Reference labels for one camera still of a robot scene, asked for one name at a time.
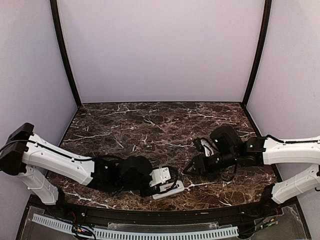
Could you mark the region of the battery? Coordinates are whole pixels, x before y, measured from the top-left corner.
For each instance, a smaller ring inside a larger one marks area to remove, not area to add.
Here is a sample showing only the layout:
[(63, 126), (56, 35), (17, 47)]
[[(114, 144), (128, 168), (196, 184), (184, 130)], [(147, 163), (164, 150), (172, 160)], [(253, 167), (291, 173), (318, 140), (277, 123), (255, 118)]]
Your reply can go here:
[(175, 184), (174, 185), (170, 185), (170, 186), (166, 186), (166, 187), (164, 187), (163, 192), (170, 191), (170, 190), (174, 189), (175, 187), (176, 187)]

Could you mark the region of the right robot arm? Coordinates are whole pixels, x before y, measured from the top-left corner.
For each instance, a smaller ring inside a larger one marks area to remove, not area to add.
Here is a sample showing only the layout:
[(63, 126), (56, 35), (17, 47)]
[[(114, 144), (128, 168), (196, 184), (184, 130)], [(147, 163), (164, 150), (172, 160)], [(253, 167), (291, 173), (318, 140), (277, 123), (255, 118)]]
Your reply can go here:
[(266, 217), (287, 200), (311, 189), (320, 190), (320, 138), (278, 139), (272, 135), (252, 137), (247, 141), (231, 126), (213, 130), (210, 140), (193, 141), (200, 152), (186, 165), (183, 173), (189, 176), (216, 177), (231, 166), (262, 167), (283, 163), (309, 163), (310, 167), (295, 176), (264, 188), (255, 213)]

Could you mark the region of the white remote control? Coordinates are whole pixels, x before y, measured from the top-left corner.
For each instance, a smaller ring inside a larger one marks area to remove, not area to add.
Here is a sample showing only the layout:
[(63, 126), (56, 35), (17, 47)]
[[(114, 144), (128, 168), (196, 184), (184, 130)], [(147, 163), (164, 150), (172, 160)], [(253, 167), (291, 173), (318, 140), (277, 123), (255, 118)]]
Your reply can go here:
[(170, 190), (168, 192), (163, 191), (164, 187), (168, 187), (168, 186), (171, 186), (171, 185), (173, 185), (172, 182), (168, 183), (168, 184), (161, 185), (160, 186), (160, 193), (153, 195), (152, 198), (154, 200), (159, 200), (159, 199), (163, 199), (163, 198), (175, 195), (175, 194), (179, 194), (179, 193), (181, 193), (181, 192), (183, 192), (185, 190), (185, 187), (184, 187), (182, 181), (178, 180), (176, 182), (176, 184), (175, 184), (175, 188), (174, 189), (172, 189), (172, 190)]

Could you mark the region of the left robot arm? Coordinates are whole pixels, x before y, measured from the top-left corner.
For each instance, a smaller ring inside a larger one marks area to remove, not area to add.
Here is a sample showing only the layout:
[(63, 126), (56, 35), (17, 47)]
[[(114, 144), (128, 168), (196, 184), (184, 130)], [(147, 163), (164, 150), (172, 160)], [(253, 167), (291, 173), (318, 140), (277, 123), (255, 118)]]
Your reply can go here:
[(14, 131), (0, 149), (0, 169), (19, 177), (45, 205), (60, 218), (67, 218), (70, 206), (64, 194), (52, 185), (38, 168), (70, 178), (88, 188), (115, 193), (139, 190), (150, 196), (160, 191), (165, 182), (164, 168), (153, 168), (143, 156), (126, 159), (114, 155), (86, 157), (52, 145), (33, 132), (34, 126), (25, 123)]

